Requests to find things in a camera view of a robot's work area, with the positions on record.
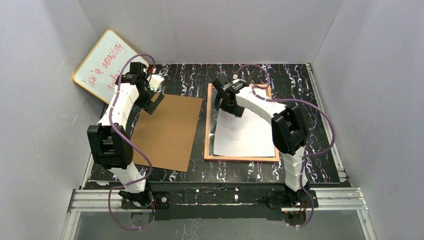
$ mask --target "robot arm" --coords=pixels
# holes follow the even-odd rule
[[[152,114],[164,98],[160,94],[155,102],[152,97],[163,83],[164,78],[152,74],[148,77],[147,66],[140,62],[131,62],[129,72],[122,76],[119,98],[115,104],[112,121],[127,138],[126,126],[128,116],[134,105],[139,106],[149,114]],[[111,102],[117,97],[117,87]],[[133,148],[125,142],[111,127],[109,113],[112,105],[109,105],[105,114],[97,123],[90,125],[87,130],[88,141],[91,147],[94,162],[114,173],[119,181],[126,185],[142,176],[133,163]],[[145,190],[146,180],[126,185],[125,190],[129,193],[140,193]]]
[[[255,96],[253,88],[241,79],[230,80],[219,76],[212,84],[217,90],[213,103],[215,109],[241,117],[247,108],[271,125],[272,141],[282,152],[284,160],[285,185],[293,192],[299,191],[303,155],[309,135],[299,107],[261,100]],[[307,182],[306,173],[303,172],[302,184],[305,186]]]

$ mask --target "wooden tray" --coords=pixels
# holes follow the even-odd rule
[[[251,156],[218,156],[214,155],[213,144],[215,137],[216,119],[218,110],[212,107],[213,99],[215,99],[217,91],[212,83],[207,86],[207,101],[206,101],[206,131],[204,135],[204,159],[208,161],[234,161],[234,162],[263,162],[263,163],[278,163],[280,162],[280,152],[275,148],[275,156],[273,157],[251,157]],[[271,88],[268,87],[266,95],[272,98]]]

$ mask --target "white paper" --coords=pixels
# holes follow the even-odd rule
[[[255,89],[262,97],[267,92]],[[219,109],[213,154],[226,157],[275,157],[271,125],[245,108],[242,117]]]

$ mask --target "black table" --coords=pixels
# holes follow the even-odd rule
[[[285,171],[281,163],[204,161],[206,96],[208,83],[217,76],[232,78],[240,64],[164,64],[157,71],[164,78],[161,91],[165,94],[203,98],[194,143],[187,172],[154,168],[150,182],[193,182],[193,183],[284,183]],[[317,105],[315,93],[305,64],[267,64],[271,77],[272,98],[296,98]],[[254,84],[266,83],[266,76],[259,69],[244,69],[239,77]],[[316,153],[328,147],[329,142],[323,121],[316,110],[308,106],[301,108],[311,134],[306,144],[307,153]],[[131,134],[140,115],[140,108],[134,107],[126,126]],[[137,165],[141,172],[148,167]],[[340,183],[333,155],[329,152],[307,160],[306,175],[312,183]],[[89,182],[116,182],[114,175],[95,164]]]

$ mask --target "white wall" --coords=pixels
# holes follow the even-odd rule
[[[58,240],[103,107],[72,73],[98,38],[76,0],[0,6],[0,239]]]
[[[343,0],[79,0],[159,63],[313,62]]]
[[[378,239],[424,237],[424,2],[345,0],[314,75]]]

